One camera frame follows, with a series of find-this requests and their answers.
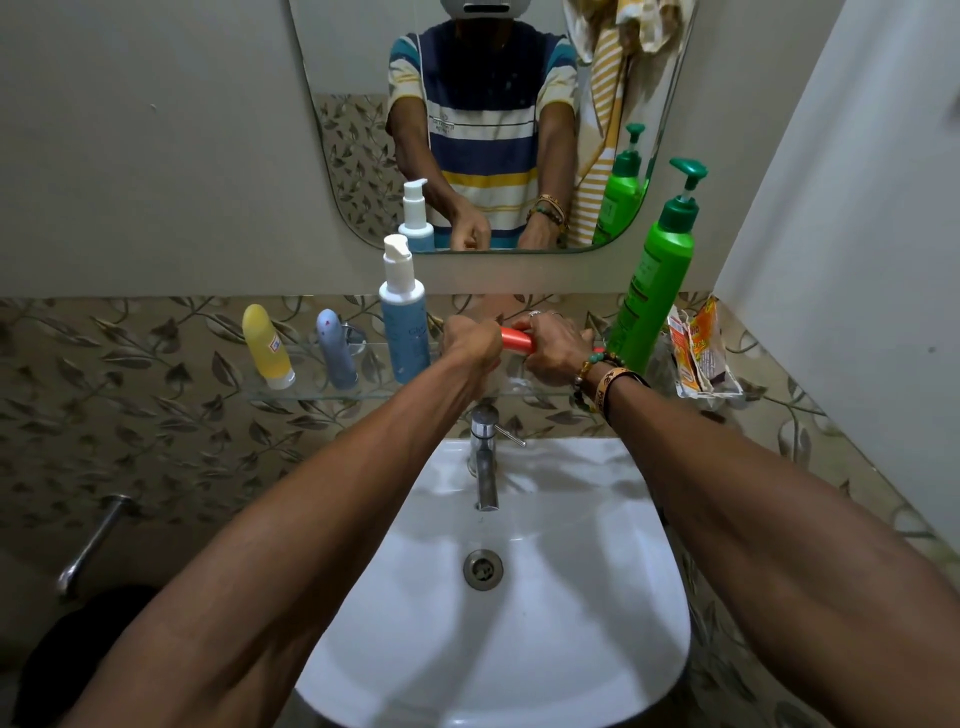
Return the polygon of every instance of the sink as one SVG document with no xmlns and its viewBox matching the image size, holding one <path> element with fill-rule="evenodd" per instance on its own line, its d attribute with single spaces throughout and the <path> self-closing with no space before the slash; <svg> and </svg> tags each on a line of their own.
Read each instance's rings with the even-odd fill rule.
<svg viewBox="0 0 960 728">
<path fill-rule="evenodd" d="M 501 441 L 500 510 L 488 513 L 474 507 L 468 454 L 463 440 L 433 453 L 300 696 L 346 728 L 600 728 L 653 706 L 680 677 L 690 623 L 622 443 Z M 465 579 L 478 549 L 502 561 L 486 591 Z M 466 571 L 487 586 L 492 564 L 481 554 Z"/>
</svg>

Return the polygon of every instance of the green bottle cap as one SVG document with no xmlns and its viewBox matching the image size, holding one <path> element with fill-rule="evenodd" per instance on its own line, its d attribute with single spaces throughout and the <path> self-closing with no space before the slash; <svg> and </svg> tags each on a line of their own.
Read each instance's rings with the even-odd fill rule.
<svg viewBox="0 0 960 728">
<path fill-rule="evenodd" d="M 697 219 L 700 206 L 690 197 L 690 192 L 707 176 L 707 168 L 696 159 L 674 157 L 670 164 L 686 175 L 684 194 L 668 200 L 660 213 L 660 227 L 665 232 L 690 232 Z"/>
<path fill-rule="evenodd" d="M 644 129 L 646 129 L 646 126 L 643 124 L 627 125 L 630 147 L 616 156 L 612 172 L 614 177 L 636 177 L 640 174 L 640 152 L 636 150 L 636 143 Z"/>
</svg>

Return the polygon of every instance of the striped t-shirt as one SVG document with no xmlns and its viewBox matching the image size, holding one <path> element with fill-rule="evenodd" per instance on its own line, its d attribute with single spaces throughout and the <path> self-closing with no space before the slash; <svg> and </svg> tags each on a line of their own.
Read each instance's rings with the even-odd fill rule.
<svg viewBox="0 0 960 728">
<path fill-rule="evenodd" d="M 575 52 L 566 36 L 515 21 L 499 51 L 456 37 L 453 20 L 401 36 L 390 52 L 390 101 L 426 105 L 430 149 L 444 177 L 490 221 L 491 247 L 515 248 L 537 186 L 537 124 L 547 104 L 576 108 Z M 450 223 L 427 211 L 438 248 Z"/>
</svg>

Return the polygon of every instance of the red tube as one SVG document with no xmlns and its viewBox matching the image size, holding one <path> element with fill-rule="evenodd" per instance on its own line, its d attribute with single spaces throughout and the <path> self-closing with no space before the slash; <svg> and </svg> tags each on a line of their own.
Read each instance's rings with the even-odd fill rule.
<svg viewBox="0 0 960 728">
<path fill-rule="evenodd" d="M 525 331 L 500 327 L 500 335 L 503 337 L 503 348 L 510 352 L 518 352 L 524 356 L 529 356 L 537 350 L 537 342 Z M 593 350 L 597 353 L 605 351 L 603 347 L 593 347 Z"/>
</svg>

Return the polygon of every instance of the green pump bottle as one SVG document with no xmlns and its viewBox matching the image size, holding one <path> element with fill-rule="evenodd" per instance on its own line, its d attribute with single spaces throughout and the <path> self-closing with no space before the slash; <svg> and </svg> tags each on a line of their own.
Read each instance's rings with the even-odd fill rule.
<svg viewBox="0 0 960 728">
<path fill-rule="evenodd" d="M 667 201 L 647 234 L 643 256 L 607 342 L 610 354 L 641 374 L 690 267 L 690 231 L 700 211 L 690 193 L 707 176 L 707 168 L 696 159 L 672 158 L 670 164 L 686 175 L 684 192 Z"/>
<path fill-rule="evenodd" d="M 634 222 L 643 196 L 640 190 L 640 152 L 636 143 L 646 127 L 643 124 L 628 124 L 630 146 L 616 156 L 613 171 L 603 191 L 603 203 L 597 227 L 593 231 L 593 245 L 604 245 L 616 238 Z"/>
</svg>

